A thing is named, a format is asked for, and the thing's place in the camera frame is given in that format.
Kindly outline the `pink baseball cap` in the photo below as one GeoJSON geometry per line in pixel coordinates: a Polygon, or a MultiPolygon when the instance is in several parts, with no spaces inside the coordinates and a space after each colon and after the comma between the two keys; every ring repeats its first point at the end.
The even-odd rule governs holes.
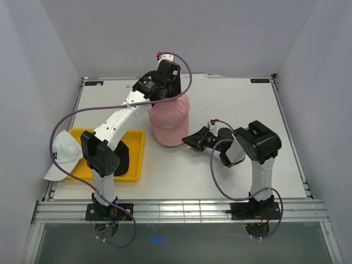
{"type": "Polygon", "coordinates": [[[189,132],[190,102],[187,95],[155,104],[148,112],[156,140],[167,147],[176,147],[189,132]]]}

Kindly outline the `black NY baseball cap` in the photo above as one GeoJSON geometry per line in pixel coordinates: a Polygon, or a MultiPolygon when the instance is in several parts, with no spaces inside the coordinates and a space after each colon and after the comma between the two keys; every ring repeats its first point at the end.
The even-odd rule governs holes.
{"type": "Polygon", "coordinates": [[[120,159],[119,166],[115,170],[114,176],[119,177],[125,175],[129,169],[129,148],[123,141],[120,141],[115,148],[114,153],[120,159]]]}

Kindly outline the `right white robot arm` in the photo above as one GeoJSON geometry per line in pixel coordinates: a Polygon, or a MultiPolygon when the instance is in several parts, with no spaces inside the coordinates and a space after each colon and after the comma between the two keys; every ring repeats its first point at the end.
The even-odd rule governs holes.
{"type": "Polygon", "coordinates": [[[226,124],[214,134],[212,130],[217,123],[226,122],[212,119],[198,132],[182,138],[182,142],[199,152],[205,148],[219,152],[219,158],[227,168],[244,162],[246,158],[250,159],[252,182],[249,198],[235,199],[226,213],[233,220],[279,219],[281,210],[279,203],[274,200],[272,171],[282,147],[280,137],[258,120],[249,123],[247,128],[233,129],[226,124]]]}

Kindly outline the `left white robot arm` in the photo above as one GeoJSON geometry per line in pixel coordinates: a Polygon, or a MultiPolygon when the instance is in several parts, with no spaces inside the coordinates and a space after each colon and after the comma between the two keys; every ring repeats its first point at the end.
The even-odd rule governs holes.
{"type": "Polygon", "coordinates": [[[157,102],[180,93],[180,65],[174,62],[173,55],[162,55],[157,70],[145,74],[132,86],[120,109],[93,132],[82,133],[82,154],[96,188],[92,201],[103,219],[112,219],[117,213],[114,172],[123,163],[122,155],[116,153],[122,137],[157,102]]]}

